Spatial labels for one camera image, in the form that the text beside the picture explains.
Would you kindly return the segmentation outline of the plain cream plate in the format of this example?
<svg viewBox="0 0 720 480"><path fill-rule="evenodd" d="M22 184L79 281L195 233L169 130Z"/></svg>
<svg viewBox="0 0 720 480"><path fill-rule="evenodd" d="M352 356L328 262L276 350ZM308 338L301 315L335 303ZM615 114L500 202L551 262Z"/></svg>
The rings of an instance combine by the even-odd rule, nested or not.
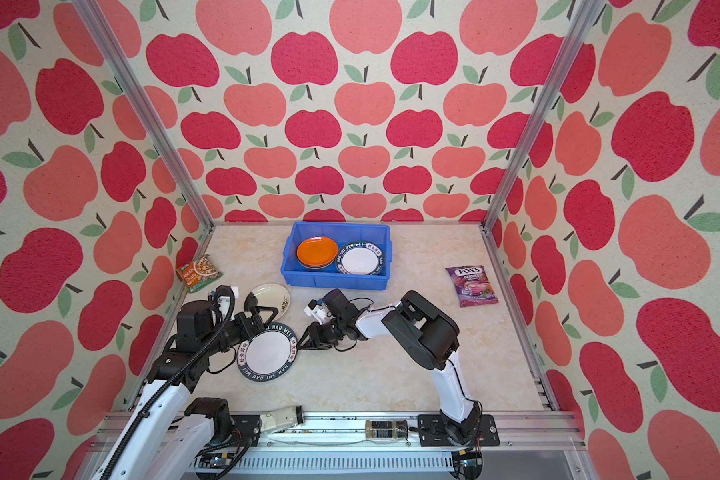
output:
<svg viewBox="0 0 720 480"><path fill-rule="evenodd" d="M279 319L287 312L290 300L290 293L283 285L267 283L255 287L248 294L244 301L244 310L251 313L251 308L254 306L278 307L280 315L276 319Z"/></svg>

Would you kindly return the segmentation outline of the green-rim Hao Wei plate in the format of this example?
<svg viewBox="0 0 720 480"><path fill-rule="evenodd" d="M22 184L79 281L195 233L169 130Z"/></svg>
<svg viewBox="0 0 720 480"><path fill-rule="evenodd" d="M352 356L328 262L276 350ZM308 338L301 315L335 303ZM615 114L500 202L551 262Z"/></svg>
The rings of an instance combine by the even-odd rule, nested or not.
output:
<svg viewBox="0 0 720 480"><path fill-rule="evenodd" d="M237 366L248 380L263 383L287 373L298 354L294 330L279 322L250 340L243 341L237 352Z"/></svg>
<svg viewBox="0 0 720 480"><path fill-rule="evenodd" d="M384 252L368 241L348 243L339 249L336 257L338 271L349 275L377 275L384 264Z"/></svg>

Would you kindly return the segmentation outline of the orange plate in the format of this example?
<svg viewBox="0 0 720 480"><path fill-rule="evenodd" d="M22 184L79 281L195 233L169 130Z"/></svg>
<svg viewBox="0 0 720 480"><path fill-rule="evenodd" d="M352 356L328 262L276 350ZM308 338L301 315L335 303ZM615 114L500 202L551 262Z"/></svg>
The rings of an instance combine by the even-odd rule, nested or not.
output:
<svg viewBox="0 0 720 480"><path fill-rule="evenodd" d="M325 236L316 236L302 241L296 249L298 262L307 269L327 268L338 255L337 243Z"/></svg>

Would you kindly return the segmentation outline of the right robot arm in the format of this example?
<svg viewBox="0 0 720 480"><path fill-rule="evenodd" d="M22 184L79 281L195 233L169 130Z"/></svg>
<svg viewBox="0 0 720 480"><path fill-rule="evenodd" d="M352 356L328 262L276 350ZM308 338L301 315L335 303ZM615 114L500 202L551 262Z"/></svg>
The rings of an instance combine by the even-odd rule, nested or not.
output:
<svg viewBox="0 0 720 480"><path fill-rule="evenodd" d="M393 337L416 364L431 372L440 399L441 430L449 441L464 446L478 443L483 409L462 380L459 327L420 293L410 290L388 306L359 308L341 290L333 289L311 300L305 313L313 322L297 342L299 350L336 350L344 339Z"/></svg>

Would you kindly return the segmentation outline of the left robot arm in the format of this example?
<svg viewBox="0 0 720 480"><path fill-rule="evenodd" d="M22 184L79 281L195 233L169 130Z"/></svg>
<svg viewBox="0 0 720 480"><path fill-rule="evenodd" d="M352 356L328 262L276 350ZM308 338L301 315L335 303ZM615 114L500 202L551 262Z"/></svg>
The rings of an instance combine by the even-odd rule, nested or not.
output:
<svg viewBox="0 0 720 480"><path fill-rule="evenodd" d="M211 356L252 339L283 313L253 300L241 313L234 306L233 297L212 295L180 308L176 333L152 364L138 405L94 478L179 479L205 455L224 476L257 445L261 417L233 416L221 398L189 398Z"/></svg>

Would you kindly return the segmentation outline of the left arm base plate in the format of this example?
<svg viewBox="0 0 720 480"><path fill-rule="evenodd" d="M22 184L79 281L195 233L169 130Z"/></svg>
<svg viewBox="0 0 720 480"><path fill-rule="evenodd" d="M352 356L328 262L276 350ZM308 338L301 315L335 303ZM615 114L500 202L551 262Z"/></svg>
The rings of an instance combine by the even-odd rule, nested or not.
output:
<svg viewBox="0 0 720 480"><path fill-rule="evenodd" d="M246 444L256 446L260 430L258 414L192 414L179 422L172 445L196 446L198 453Z"/></svg>

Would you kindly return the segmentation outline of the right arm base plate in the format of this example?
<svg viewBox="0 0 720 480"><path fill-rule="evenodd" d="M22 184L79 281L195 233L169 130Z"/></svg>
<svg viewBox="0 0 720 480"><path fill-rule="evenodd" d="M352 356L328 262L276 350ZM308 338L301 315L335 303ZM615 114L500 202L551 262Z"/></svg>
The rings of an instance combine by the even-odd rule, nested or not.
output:
<svg viewBox="0 0 720 480"><path fill-rule="evenodd" d="M501 443L491 415L459 423L442 414L421 414L416 428L423 447L498 447Z"/></svg>

